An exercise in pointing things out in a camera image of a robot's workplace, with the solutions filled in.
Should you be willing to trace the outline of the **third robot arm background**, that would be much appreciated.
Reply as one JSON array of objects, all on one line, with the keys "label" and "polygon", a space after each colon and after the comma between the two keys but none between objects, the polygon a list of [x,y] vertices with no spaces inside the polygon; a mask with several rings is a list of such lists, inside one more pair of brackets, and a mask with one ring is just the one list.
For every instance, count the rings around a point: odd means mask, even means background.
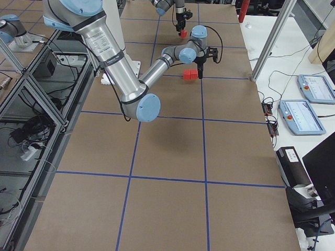
[{"label": "third robot arm background", "polygon": [[1,16],[1,39],[13,52],[32,53],[44,42],[42,37],[30,34],[14,14]]}]

